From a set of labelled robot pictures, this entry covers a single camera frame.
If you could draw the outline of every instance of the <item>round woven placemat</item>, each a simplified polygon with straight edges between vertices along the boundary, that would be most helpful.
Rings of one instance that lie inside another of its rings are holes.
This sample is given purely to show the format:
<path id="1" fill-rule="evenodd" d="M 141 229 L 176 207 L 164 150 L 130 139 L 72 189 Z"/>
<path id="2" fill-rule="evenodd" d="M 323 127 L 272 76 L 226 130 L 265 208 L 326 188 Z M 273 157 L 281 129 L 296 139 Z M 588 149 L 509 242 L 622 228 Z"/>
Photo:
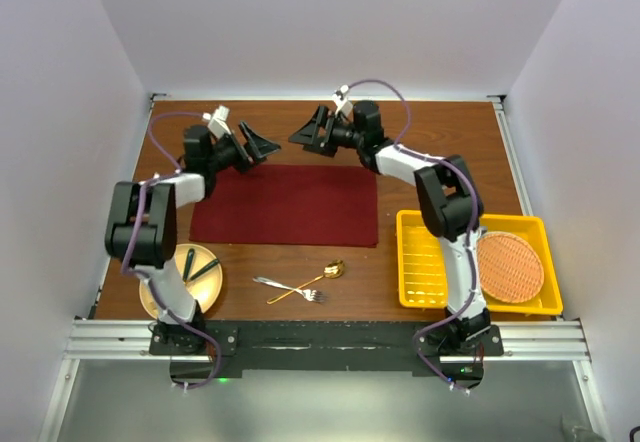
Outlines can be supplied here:
<path id="1" fill-rule="evenodd" d="M 538 254 L 507 232 L 490 232 L 478 241 L 478 270 L 482 290 L 508 304 L 531 300 L 544 283 Z"/>

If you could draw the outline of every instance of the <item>gray floor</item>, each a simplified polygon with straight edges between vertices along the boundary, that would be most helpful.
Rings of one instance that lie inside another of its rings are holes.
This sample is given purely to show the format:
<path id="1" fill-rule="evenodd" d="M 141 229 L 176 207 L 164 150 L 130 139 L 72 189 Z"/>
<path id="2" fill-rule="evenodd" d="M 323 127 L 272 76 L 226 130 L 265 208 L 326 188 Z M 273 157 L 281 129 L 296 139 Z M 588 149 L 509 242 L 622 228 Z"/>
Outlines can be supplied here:
<path id="1" fill-rule="evenodd" d="M 183 394 L 168 362 L 85 361 L 60 441 L 563 441 L 589 426 L 571 363 L 487 363 L 472 397 L 389 372 L 248 371 Z"/>

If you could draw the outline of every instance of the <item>table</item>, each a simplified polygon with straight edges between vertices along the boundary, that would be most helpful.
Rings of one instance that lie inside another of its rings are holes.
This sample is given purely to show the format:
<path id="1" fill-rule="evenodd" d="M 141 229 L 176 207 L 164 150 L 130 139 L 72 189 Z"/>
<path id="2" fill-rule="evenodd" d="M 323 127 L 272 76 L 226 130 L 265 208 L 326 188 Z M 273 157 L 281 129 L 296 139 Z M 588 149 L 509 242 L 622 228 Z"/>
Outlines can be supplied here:
<path id="1" fill-rule="evenodd" d="M 213 112 L 224 104 L 231 109 L 230 127 L 246 120 L 260 135 L 282 146 L 267 163 L 308 165 L 359 165 L 355 151 L 341 149 L 334 159 L 304 152 L 287 138 L 312 116 L 317 101 L 161 101 L 153 114 L 173 111 Z M 387 135 L 403 127 L 406 116 L 398 102 L 379 102 Z M 521 214 L 518 195 L 496 121 L 489 102 L 412 102 L 413 126 L 403 139 L 405 145 L 433 155 L 464 156 L 485 204 L 485 212 Z M 169 152 L 182 154 L 182 131 L 199 120 L 176 117 L 159 121 L 154 134 Z M 154 172 L 172 170 L 160 152 L 145 140 L 134 180 Z M 316 247 L 281 245 L 202 244 L 214 252 L 224 271 L 222 291 L 206 313 L 210 319 L 227 320 L 376 320 L 420 321 L 442 317 L 442 310 L 407 309 L 398 301 L 398 267 L 395 216 L 402 209 L 417 209 L 415 189 L 390 177 L 378 177 L 379 243 L 376 248 Z M 188 241 L 193 206 L 178 211 L 178 242 Z M 274 304 L 265 301 L 275 289 L 251 279 L 263 275 L 287 285 L 298 285 L 322 273 L 329 261 L 342 258 L 346 274 L 322 280 L 331 301 L 309 304 L 301 297 L 288 297 Z M 112 260 L 95 316 L 97 319 L 146 319 L 138 298 L 138 281 L 119 273 Z M 495 320 L 522 320 L 517 314 L 492 314 Z"/>

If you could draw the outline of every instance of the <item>fork tines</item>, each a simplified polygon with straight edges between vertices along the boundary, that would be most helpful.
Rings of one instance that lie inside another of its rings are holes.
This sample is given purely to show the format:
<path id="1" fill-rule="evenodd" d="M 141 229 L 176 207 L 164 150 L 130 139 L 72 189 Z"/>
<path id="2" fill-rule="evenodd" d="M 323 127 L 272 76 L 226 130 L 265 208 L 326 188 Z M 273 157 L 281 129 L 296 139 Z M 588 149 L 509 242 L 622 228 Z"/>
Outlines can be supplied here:
<path id="1" fill-rule="evenodd" d="M 324 304 L 327 301 L 327 295 L 323 292 L 320 292 L 319 290 L 312 291 L 311 298 L 314 302 L 317 302 L 319 304 Z"/>

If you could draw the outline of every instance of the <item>dark green handle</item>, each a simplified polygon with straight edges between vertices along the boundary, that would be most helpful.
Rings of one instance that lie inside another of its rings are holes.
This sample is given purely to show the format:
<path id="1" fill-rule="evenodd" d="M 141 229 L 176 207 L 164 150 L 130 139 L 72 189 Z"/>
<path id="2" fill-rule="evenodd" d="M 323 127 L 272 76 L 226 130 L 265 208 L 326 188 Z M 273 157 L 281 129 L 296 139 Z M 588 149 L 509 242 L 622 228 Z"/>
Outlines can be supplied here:
<path id="1" fill-rule="evenodd" d="M 187 260 L 184 263 L 184 271 L 182 272 L 182 281 L 189 280 L 189 272 L 191 272 L 191 265 L 193 265 L 193 259 L 196 256 L 196 249 L 191 247 L 187 252 Z"/>
<path id="2" fill-rule="evenodd" d="M 195 274 L 193 274 L 191 276 L 191 278 L 189 279 L 189 282 L 193 282 L 194 280 L 196 280 L 198 277 L 203 276 L 204 274 L 206 274 L 207 272 L 209 272 L 211 269 L 213 269 L 216 265 L 218 265 L 220 263 L 220 261 L 218 259 L 213 259 L 211 262 L 209 262 L 207 265 L 205 265 L 203 268 L 201 268 L 198 272 L 196 272 Z"/>

